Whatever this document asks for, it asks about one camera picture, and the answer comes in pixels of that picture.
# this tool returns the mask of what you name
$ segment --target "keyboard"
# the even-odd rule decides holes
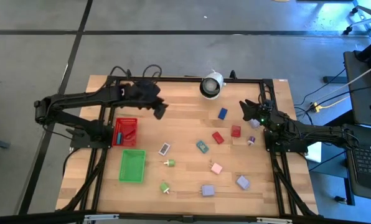
[[[353,149],[353,161],[360,185],[371,188],[371,148],[360,147]]]

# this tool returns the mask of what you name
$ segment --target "white camera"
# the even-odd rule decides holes
[[[214,100],[218,98],[223,86],[225,86],[223,75],[219,72],[213,72],[202,80],[199,90],[206,99]]]

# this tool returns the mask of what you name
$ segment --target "red cube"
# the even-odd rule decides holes
[[[217,144],[221,144],[221,143],[224,142],[223,137],[218,133],[218,131],[216,131],[215,133],[213,133],[212,136],[216,140]]]
[[[231,127],[231,136],[237,137],[237,138],[241,137],[241,127],[233,125]]]

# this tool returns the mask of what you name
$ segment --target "gray floor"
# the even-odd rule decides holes
[[[79,0],[0,1],[0,29],[77,29],[85,5]],[[352,8],[351,3],[293,0],[104,0],[94,2],[86,28],[344,30],[359,20],[348,16]],[[57,92],[73,40],[72,35],[0,36],[0,139],[11,142],[9,149],[0,149],[0,215],[14,213],[42,134],[34,123],[33,101]],[[294,102],[299,103],[322,85],[322,76],[343,69],[344,51],[361,50],[369,43],[366,37],[83,36],[67,93],[83,91],[90,74],[106,75],[114,65],[137,75],[157,63],[167,76],[204,76],[211,69],[228,75],[234,69],[239,77],[286,78]],[[327,87],[308,102],[337,87]],[[312,118],[324,124],[349,109],[350,101],[345,100]],[[63,127],[55,130],[64,132]],[[54,210],[67,153],[68,141],[54,136],[30,212]],[[339,188],[342,180],[314,173],[311,178],[321,215],[371,222],[371,200],[357,197],[355,207],[335,203],[333,196],[344,196]]]

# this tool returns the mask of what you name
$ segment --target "red basket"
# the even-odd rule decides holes
[[[117,144],[118,133],[122,133],[121,144]],[[137,118],[117,118],[112,137],[113,146],[135,146],[137,135]]]

